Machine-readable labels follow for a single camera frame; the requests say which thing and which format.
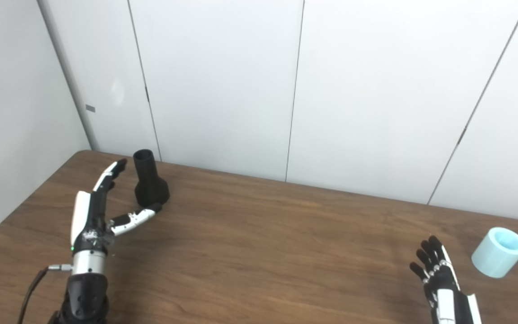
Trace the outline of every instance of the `black cable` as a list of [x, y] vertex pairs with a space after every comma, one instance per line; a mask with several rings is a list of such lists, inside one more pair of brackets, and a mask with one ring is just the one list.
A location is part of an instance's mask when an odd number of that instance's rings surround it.
[[19, 318], [17, 319], [17, 324], [23, 323], [23, 317], [25, 316], [25, 310], [27, 309], [27, 303], [29, 302], [29, 298], [31, 297], [31, 293], [35, 290], [35, 287], [39, 284], [39, 281], [45, 277], [45, 274], [47, 273], [48, 267], [45, 267], [45, 269], [39, 271], [33, 281], [31, 282], [31, 285], [29, 285], [29, 288], [27, 288], [27, 293], [25, 293], [25, 298], [23, 299], [23, 304], [21, 305], [21, 311], [19, 312]]

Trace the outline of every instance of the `connector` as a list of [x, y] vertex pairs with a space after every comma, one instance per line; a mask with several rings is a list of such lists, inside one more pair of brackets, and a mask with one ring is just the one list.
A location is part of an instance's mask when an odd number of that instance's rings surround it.
[[64, 263], [62, 265], [49, 265], [47, 269], [51, 271], [71, 271], [72, 267], [69, 263]]

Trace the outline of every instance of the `cable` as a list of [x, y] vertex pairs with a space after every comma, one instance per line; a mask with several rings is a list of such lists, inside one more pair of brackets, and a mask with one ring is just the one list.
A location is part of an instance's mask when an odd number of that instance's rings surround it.
[[23, 317], [25, 316], [25, 310], [27, 310], [27, 303], [29, 302], [29, 298], [31, 297], [31, 294], [35, 290], [35, 287], [39, 284], [39, 281], [45, 277], [45, 274], [48, 270], [51, 271], [71, 271], [72, 265], [69, 263], [62, 264], [62, 265], [49, 265], [45, 267], [45, 269], [39, 271], [33, 281], [31, 282], [31, 285], [29, 285], [29, 288], [27, 288], [27, 293], [25, 293], [25, 298], [23, 299], [23, 304], [21, 305], [21, 310], [19, 312], [19, 318], [17, 318], [17, 324], [23, 323]]
[[27, 303], [29, 302], [29, 297], [31, 297], [31, 293], [35, 290], [35, 287], [37, 287], [39, 281], [45, 277], [45, 274], [47, 273], [48, 268], [45, 267], [45, 269], [40, 270], [35, 278], [33, 279], [33, 282], [31, 282], [31, 285], [29, 285], [29, 288], [27, 288], [27, 293], [25, 294], [25, 298], [23, 299], [23, 304], [21, 305], [21, 311], [19, 312], [19, 318], [17, 319], [17, 324], [23, 323], [23, 317], [25, 316], [25, 310], [27, 309]]

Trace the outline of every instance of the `panel seam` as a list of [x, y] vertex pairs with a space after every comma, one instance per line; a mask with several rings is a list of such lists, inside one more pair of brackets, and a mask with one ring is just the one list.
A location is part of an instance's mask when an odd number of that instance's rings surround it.
[[467, 131], [467, 127], [469, 127], [469, 124], [471, 123], [471, 120], [473, 119], [473, 116], [475, 115], [475, 112], [477, 111], [477, 108], [479, 107], [479, 104], [481, 103], [481, 99], [483, 99], [483, 96], [485, 96], [485, 92], [487, 91], [487, 88], [489, 87], [489, 84], [491, 83], [491, 80], [493, 79], [493, 76], [495, 75], [495, 72], [497, 71], [499, 64], [501, 63], [503, 55], [505, 55], [505, 51], [507, 50], [507, 47], [509, 47], [509, 44], [511, 42], [511, 39], [513, 38], [514, 33], [517, 30], [517, 27], [518, 27], [518, 19], [513, 27], [513, 30], [511, 31], [511, 34], [509, 35], [509, 38], [507, 39], [507, 42], [505, 43], [505, 46], [503, 47], [503, 50], [501, 51], [501, 55], [499, 55], [499, 58], [497, 59], [497, 63], [495, 63], [495, 67], [493, 67], [493, 71], [491, 71], [491, 75], [489, 76], [489, 79], [487, 79], [487, 83], [485, 83], [485, 86], [483, 87], [483, 91], [481, 92], [481, 95], [479, 96], [477, 103], [475, 103], [475, 107], [473, 108], [473, 111], [471, 111], [471, 115], [469, 116], [469, 119], [467, 119], [467, 123], [465, 124], [465, 127], [461, 131], [460, 139], [459, 139], [459, 141], [457, 141], [457, 144], [453, 148], [453, 152], [449, 156], [449, 159], [447, 160], [447, 163], [445, 164], [445, 167], [443, 168], [442, 173], [439, 176], [437, 184], [435, 185], [433, 192], [431, 193], [431, 196], [429, 197], [429, 200], [427, 201], [427, 205], [431, 204], [431, 200], [433, 199], [433, 196], [435, 195], [435, 192], [437, 191], [437, 188], [439, 187], [441, 180], [444, 177], [445, 172], [447, 171], [447, 168], [449, 167], [449, 164], [450, 164], [451, 160], [453, 159], [455, 152], [457, 151], [457, 148], [459, 147], [461, 139], [463, 138], [464, 134]]
[[291, 106], [291, 123], [289, 127], [289, 143], [287, 146], [287, 163], [285, 167], [285, 182], [287, 182], [287, 175], [289, 173], [289, 155], [291, 150], [291, 134], [293, 132], [293, 113], [295, 112], [295, 97], [297, 95], [297, 75], [299, 73], [299, 55], [301, 53], [301, 36], [303, 34], [303, 17], [305, 12], [305, 0], [303, 0], [303, 6], [301, 7], [301, 23], [299, 27], [299, 44], [297, 47], [297, 64], [295, 66], [295, 86], [293, 88], [293, 103]]
[[147, 97], [147, 104], [149, 105], [149, 113], [152, 118], [152, 126], [153, 126], [153, 133], [155, 135], [155, 142], [157, 144], [157, 151], [159, 152], [159, 160], [163, 162], [163, 158], [161, 156], [161, 146], [159, 145], [159, 137], [157, 136], [157, 128], [155, 127], [155, 119], [153, 118], [153, 109], [151, 106], [151, 100], [148, 96], [149, 90], [147, 88], [147, 81], [145, 80], [145, 71], [143, 70], [143, 61], [141, 59], [141, 50], [139, 49], [139, 40], [137, 39], [137, 32], [135, 31], [135, 21], [133, 20], [133, 12], [131, 11], [131, 4], [129, 2], [130, 0], [127, 0], [127, 7], [129, 8], [129, 16], [131, 17], [131, 26], [133, 27], [133, 36], [135, 37], [135, 45], [137, 47], [137, 55], [139, 57], [139, 65], [141, 67], [141, 76], [143, 77], [143, 84], [145, 85], [145, 94]]

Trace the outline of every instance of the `robotic hand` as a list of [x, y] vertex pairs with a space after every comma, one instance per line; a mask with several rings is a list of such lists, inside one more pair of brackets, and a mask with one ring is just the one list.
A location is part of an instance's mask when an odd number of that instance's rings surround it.
[[104, 324], [109, 309], [107, 278], [103, 265], [107, 247], [115, 236], [144, 223], [161, 210], [160, 203], [121, 215], [105, 222], [107, 192], [113, 180], [125, 169], [127, 160], [111, 164], [99, 177], [92, 193], [79, 191], [71, 223], [73, 265], [61, 310], [49, 324]]
[[438, 238], [430, 236], [421, 242], [417, 257], [425, 269], [415, 262], [409, 267], [423, 281], [433, 324], [481, 324], [477, 298], [461, 292], [451, 259]]

